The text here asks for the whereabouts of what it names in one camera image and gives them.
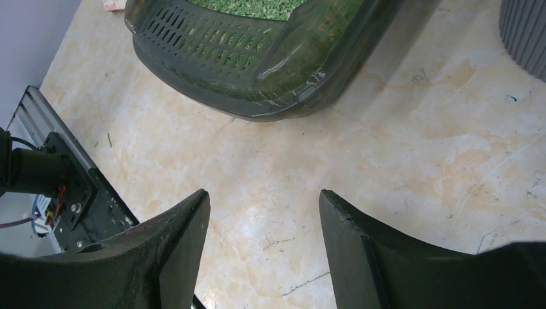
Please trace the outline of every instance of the perforated litter box step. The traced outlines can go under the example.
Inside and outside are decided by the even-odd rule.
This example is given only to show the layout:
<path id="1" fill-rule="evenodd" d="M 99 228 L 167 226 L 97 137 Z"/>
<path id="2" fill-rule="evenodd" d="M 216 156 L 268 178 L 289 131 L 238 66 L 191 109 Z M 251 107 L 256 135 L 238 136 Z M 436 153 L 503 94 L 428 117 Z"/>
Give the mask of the perforated litter box step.
<path id="1" fill-rule="evenodd" d="M 174 89 L 230 115 L 272 121 L 333 101 L 401 2 L 309 0 L 284 22 L 186 0 L 129 0 L 126 24 L 139 59 Z"/>

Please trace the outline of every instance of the marble floor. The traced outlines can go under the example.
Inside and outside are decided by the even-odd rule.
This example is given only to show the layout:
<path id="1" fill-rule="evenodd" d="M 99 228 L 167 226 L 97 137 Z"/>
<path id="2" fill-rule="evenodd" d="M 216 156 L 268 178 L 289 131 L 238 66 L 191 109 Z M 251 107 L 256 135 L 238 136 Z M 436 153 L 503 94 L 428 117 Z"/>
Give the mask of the marble floor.
<path id="1" fill-rule="evenodd" d="M 506 54 L 499 8 L 406 1 L 336 104 L 257 124 L 161 82 L 123 14 L 83 0 L 41 91 L 141 221 L 209 191 L 209 308 L 335 308 L 323 188 L 453 250 L 546 239 L 546 87 Z"/>

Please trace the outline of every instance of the purple cable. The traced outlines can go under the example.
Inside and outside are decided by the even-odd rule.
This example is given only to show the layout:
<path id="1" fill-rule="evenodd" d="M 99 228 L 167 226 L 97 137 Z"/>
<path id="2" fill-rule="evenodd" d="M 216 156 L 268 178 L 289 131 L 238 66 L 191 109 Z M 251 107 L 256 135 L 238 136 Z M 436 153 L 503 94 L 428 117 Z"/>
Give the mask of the purple cable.
<path id="1" fill-rule="evenodd" d="M 8 222 L 8 223 L 0 223 L 0 229 L 5 229 L 7 227 L 14 227 L 14 226 L 25 224 L 27 222 L 31 222 L 31 221 L 34 221 L 34 220 L 36 220 L 36 218 L 28 217 L 28 218 L 25 218 L 25 219 L 22 219 L 22 220 L 19 220 L 19 221 L 13 221 L 13 222 Z"/>

